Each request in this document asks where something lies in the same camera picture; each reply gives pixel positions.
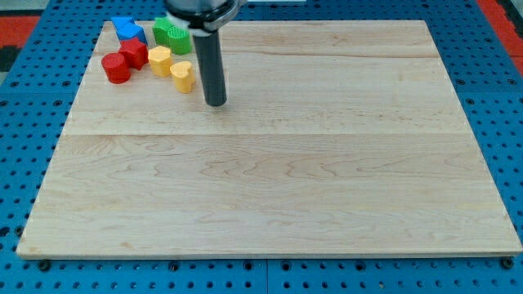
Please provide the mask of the robot arm flange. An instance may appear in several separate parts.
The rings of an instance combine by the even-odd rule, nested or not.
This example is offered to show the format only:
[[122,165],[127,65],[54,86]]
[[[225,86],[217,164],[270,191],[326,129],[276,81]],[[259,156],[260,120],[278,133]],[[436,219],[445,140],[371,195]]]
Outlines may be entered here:
[[246,0],[164,0],[166,15],[176,27],[211,33],[232,21]]

